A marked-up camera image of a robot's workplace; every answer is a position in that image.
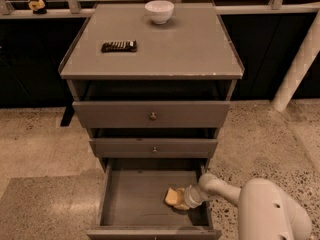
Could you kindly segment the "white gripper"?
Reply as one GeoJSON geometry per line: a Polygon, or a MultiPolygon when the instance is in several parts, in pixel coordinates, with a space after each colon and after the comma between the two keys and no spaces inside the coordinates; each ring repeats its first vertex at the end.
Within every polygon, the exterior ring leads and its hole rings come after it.
{"type": "Polygon", "coordinates": [[[190,208],[196,208],[200,206],[203,202],[209,200],[209,196],[204,192],[198,184],[193,184],[185,188],[177,188],[176,191],[183,195],[183,200],[185,203],[179,203],[173,207],[177,210],[186,211],[190,208]]]}

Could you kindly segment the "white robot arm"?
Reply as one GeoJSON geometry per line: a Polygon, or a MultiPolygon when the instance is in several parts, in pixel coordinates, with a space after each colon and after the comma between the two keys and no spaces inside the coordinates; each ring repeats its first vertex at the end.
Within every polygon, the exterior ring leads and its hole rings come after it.
{"type": "Polygon", "coordinates": [[[220,196],[238,208],[238,240],[309,240],[312,222],[305,208],[275,183],[254,178],[242,188],[211,173],[196,184],[169,189],[165,202],[178,210],[197,208],[220,196]]]}

